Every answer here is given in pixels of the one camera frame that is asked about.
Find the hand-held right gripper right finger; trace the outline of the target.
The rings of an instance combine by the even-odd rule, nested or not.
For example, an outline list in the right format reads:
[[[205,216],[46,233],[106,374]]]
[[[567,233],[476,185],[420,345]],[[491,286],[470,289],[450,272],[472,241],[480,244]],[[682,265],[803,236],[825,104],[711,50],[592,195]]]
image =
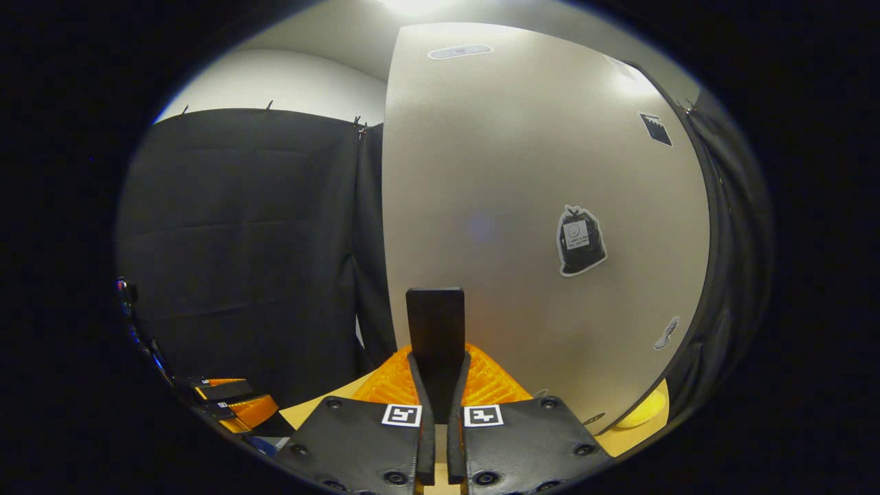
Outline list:
[[[448,474],[463,494],[547,494],[613,458],[568,404],[526,392],[487,352],[465,345],[448,421]]]

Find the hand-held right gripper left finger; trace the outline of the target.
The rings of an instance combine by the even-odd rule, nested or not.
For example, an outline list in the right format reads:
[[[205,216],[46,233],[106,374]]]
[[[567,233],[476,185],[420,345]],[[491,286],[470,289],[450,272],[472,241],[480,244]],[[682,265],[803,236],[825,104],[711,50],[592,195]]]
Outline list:
[[[348,397],[326,395],[274,457],[333,494],[421,494],[435,479],[435,419],[411,348]]]

